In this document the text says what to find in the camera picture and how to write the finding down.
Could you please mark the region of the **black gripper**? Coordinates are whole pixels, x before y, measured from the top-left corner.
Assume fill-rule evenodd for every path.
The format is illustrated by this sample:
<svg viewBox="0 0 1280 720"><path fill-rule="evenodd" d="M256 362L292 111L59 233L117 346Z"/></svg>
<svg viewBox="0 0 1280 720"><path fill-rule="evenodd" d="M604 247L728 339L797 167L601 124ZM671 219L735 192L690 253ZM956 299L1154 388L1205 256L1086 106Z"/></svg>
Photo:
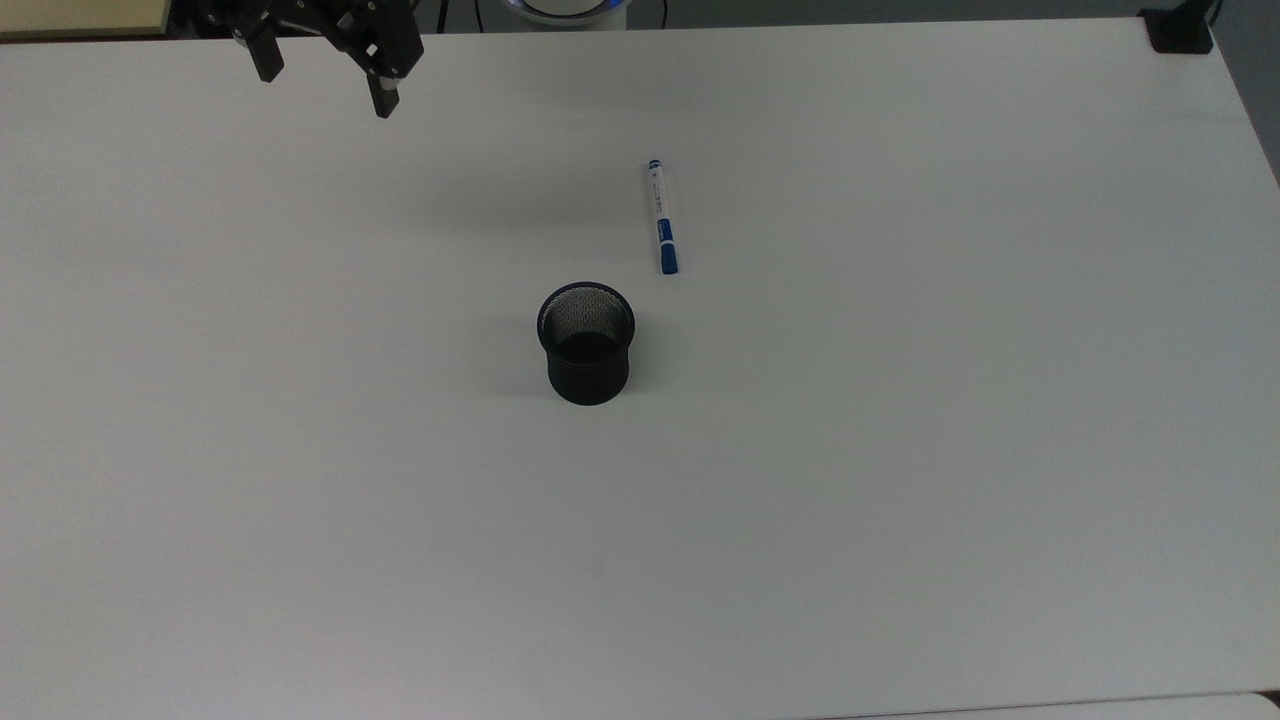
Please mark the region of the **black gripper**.
<svg viewBox="0 0 1280 720"><path fill-rule="evenodd" d="M399 82L424 53L412 1L196 1L195 18L244 41L264 83L284 67L276 37L330 40L365 73L383 119L398 106Z"/></svg>

